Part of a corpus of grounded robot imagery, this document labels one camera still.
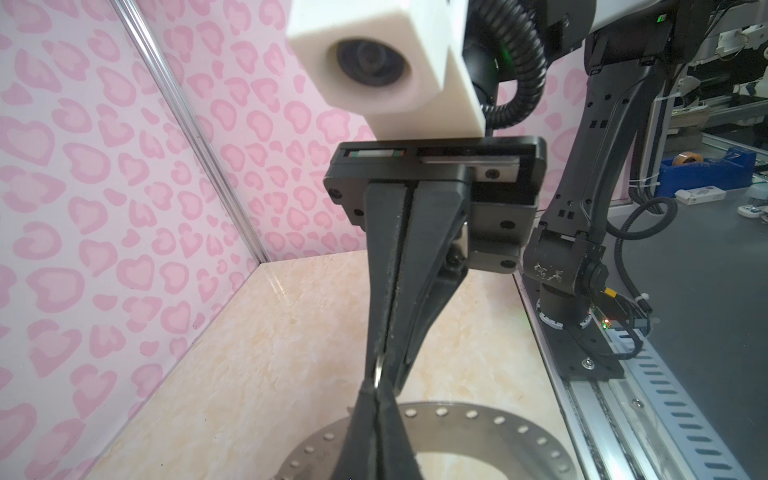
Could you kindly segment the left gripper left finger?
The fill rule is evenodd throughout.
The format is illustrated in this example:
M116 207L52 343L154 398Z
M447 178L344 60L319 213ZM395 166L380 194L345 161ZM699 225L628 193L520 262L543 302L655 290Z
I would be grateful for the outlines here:
M372 383L362 383L331 479L376 478L376 415L376 389Z

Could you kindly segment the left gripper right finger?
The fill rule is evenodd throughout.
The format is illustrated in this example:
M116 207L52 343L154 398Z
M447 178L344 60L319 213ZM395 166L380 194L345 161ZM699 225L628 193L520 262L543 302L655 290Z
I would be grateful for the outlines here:
M416 454L390 383L378 384L376 404L376 478L421 480Z

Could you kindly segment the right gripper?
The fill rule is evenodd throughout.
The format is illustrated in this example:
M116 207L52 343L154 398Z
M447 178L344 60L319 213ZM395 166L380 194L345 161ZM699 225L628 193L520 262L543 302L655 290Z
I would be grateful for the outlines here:
M404 387L468 265L496 273L520 265L546 169L547 144L537 136L338 146L323 184L367 235L367 379ZM412 193L404 183L416 181ZM468 254L454 244L466 221Z

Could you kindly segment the metal perforated ring disc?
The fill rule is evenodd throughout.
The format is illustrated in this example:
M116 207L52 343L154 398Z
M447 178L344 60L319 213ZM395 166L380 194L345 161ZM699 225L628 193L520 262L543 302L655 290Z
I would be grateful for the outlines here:
M422 401L399 406L417 454L448 454L483 462L508 479L577 479L562 443L533 421L470 403ZM300 442L275 479L329 479L350 424L337 420Z

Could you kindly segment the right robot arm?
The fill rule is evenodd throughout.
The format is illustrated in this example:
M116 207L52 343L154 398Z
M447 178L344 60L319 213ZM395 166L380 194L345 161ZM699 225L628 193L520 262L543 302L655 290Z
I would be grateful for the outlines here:
M364 384L400 391L438 315L471 269L521 268L546 317L589 316L607 269L607 212L654 97L701 45L713 5L659 1L596 22L593 1L473 1L465 50L486 120L476 139L345 142L324 179L367 235L371 300ZM540 220L544 141L500 138L543 96L551 62L584 44L588 98Z

